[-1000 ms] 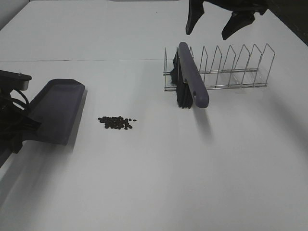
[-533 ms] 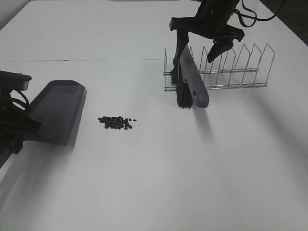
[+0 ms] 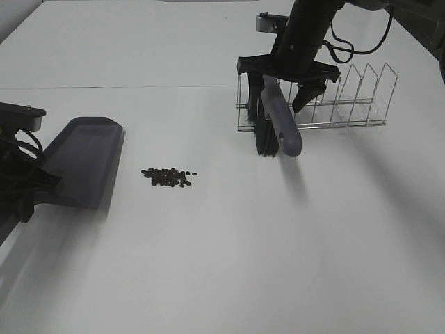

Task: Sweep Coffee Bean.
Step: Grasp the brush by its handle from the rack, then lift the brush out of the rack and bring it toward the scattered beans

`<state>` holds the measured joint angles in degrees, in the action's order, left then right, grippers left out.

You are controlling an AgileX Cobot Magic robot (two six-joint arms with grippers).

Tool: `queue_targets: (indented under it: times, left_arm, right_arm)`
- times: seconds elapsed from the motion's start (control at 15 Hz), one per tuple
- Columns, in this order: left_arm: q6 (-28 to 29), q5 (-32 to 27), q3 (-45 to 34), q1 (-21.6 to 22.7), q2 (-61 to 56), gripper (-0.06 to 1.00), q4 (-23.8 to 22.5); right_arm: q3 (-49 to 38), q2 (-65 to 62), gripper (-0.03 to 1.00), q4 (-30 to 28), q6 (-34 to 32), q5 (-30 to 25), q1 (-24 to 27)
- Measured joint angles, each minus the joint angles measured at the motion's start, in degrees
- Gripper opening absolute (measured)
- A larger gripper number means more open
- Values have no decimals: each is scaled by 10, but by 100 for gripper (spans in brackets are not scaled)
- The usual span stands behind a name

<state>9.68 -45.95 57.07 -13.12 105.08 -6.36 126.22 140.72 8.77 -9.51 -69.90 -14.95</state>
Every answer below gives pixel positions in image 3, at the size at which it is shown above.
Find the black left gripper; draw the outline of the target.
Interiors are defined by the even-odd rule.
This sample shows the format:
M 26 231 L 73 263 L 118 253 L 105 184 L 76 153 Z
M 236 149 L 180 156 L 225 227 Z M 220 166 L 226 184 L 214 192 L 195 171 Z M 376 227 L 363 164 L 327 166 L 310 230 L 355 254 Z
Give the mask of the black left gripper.
M 15 203 L 15 216 L 27 223 L 34 214 L 34 193 L 53 191 L 62 177 L 43 169 L 46 161 L 40 142 L 36 146 L 16 138 L 1 139 L 1 203 Z

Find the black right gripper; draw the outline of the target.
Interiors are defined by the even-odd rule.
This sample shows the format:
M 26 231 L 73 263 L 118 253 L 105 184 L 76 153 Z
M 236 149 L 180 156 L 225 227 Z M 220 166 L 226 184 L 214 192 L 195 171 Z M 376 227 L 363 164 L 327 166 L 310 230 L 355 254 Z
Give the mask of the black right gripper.
M 337 66 L 320 63 L 315 58 L 339 9 L 339 1 L 295 1 L 286 28 L 275 34 L 270 53 L 238 59 L 237 72 L 248 73 L 248 120 L 254 123 L 258 153 L 264 153 L 266 149 L 262 74 L 299 83 L 292 103 L 294 113 L 299 113 L 309 102 L 322 95 L 326 84 L 321 80 L 335 82 L 340 71 Z

